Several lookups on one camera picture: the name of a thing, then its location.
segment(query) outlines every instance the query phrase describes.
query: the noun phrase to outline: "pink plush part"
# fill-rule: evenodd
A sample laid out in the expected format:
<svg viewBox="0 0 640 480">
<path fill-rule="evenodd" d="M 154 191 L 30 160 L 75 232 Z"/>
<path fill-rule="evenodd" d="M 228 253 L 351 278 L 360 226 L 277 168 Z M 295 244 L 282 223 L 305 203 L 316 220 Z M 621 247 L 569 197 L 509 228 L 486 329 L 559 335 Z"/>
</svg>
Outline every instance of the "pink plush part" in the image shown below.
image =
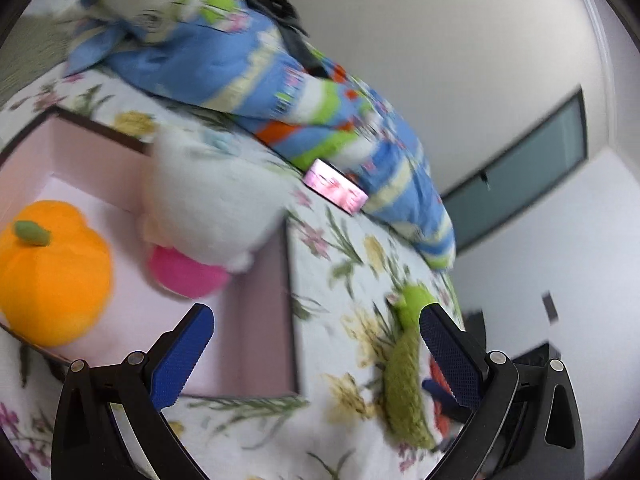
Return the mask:
<svg viewBox="0 0 640 480">
<path fill-rule="evenodd" d="M 224 267 L 201 264 L 174 248 L 153 246 L 148 266 L 160 285 L 191 300 L 208 296 L 229 281 Z"/>
</svg>

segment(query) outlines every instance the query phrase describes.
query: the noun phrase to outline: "window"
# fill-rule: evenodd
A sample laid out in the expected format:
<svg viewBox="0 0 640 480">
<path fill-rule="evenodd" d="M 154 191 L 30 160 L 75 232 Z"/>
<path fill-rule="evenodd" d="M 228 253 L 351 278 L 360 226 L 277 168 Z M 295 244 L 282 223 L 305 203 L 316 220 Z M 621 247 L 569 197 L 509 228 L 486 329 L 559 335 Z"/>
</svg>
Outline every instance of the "window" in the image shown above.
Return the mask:
<svg viewBox="0 0 640 480">
<path fill-rule="evenodd" d="M 549 192 L 587 157 L 582 90 L 444 197 L 458 251 Z"/>
</svg>

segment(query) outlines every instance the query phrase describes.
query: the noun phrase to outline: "orange pumpkin plush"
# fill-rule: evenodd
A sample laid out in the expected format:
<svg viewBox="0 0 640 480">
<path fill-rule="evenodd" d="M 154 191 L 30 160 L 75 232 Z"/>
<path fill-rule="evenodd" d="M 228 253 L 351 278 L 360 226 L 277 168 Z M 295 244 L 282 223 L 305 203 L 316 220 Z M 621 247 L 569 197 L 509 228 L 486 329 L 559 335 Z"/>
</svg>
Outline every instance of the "orange pumpkin plush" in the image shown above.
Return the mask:
<svg viewBox="0 0 640 480">
<path fill-rule="evenodd" d="M 24 208 L 0 234 L 0 310 L 41 346 L 69 343 L 97 321 L 111 293 L 107 243 L 66 202 Z"/>
</svg>

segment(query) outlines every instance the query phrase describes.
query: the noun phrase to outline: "green pumpkin stem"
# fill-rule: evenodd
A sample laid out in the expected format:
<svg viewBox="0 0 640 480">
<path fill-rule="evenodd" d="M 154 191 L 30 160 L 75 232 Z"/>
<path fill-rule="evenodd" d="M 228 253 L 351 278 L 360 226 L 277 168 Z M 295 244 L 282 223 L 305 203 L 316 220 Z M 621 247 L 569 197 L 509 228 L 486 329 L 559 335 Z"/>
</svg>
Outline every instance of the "green pumpkin stem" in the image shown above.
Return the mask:
<svg viewBox="0 0 640 480">
<path fill-rule="evenodd" d="M 29 245 L 45 247 L 51 242 L 51 233 L 31 220 L 15 221 L 14 234 Z"/>
</svg>

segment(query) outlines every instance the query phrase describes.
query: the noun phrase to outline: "phone screen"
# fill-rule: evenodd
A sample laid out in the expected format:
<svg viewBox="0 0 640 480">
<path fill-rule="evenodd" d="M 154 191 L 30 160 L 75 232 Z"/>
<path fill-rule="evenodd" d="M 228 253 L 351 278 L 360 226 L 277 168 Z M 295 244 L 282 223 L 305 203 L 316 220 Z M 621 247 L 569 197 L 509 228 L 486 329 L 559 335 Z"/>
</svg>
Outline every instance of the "phone screen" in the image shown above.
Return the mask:
<svg viewBox="0 0 640 480">
<path fill-rule="evenodd" d="M 320 159 L 311 165 L 302 182 L 349 214 L 357 213 L 368 198 L 351 180 Z"/>
</svg>

